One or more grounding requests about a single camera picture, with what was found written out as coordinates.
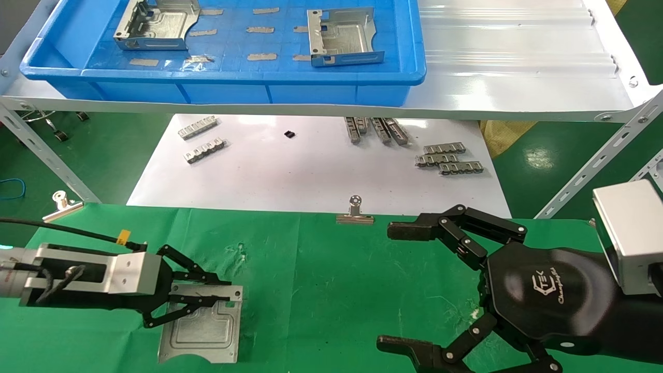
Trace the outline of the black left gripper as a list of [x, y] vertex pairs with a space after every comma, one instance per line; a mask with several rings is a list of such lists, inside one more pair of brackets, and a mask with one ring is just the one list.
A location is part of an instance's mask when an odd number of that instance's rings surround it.
[[[211, 308], [217, 302], [229, 302], [230, 296], [170, 295], [173, 280], [192, 281], [204, 285], [232, 285], [218, 274], [204, 270], [191, 258], [168, 244], [157, 255], [174, 262], [184, 271], [175, 271], [163, 258], [107, 258], [104, 264], [76, 264], [64, 268], [60, 260], [48, 259], [63, 275], [54, 279], [47, 290], [43, 276], [28, 278], [23, 291], [26, 307], [62, 309], [128, 309], [142, 312], [143, 326], [154, 328], [187, 316], [199, 308]], [[166, 303], [184, 307], [153, 317], [152, 311]]]

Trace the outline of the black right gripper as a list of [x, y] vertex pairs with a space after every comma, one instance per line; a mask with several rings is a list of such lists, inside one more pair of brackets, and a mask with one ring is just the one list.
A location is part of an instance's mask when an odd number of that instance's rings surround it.
[[[391, 222], [390, 239], [437, 239], [471, 269], [483, 269], [488, 313], [446, 348], [381, 335], [377, 349], [408, 357], [417, 372], [472, 372], [464, 358], [495, 329], [530, 358], [530, 363], [498, 372], [562, 372], [561, 363], [543, 346], [577, 355], [628, 358], [627, 331], [615, 314], [624, 295], [606, 257], [570, 248], [531, 248], [521, 244], [526, 233], [524, 226], [464, 205], [444, 213], [422, 213], [413, 222]], [[507, 245], [488, 255], [469, 234]]]

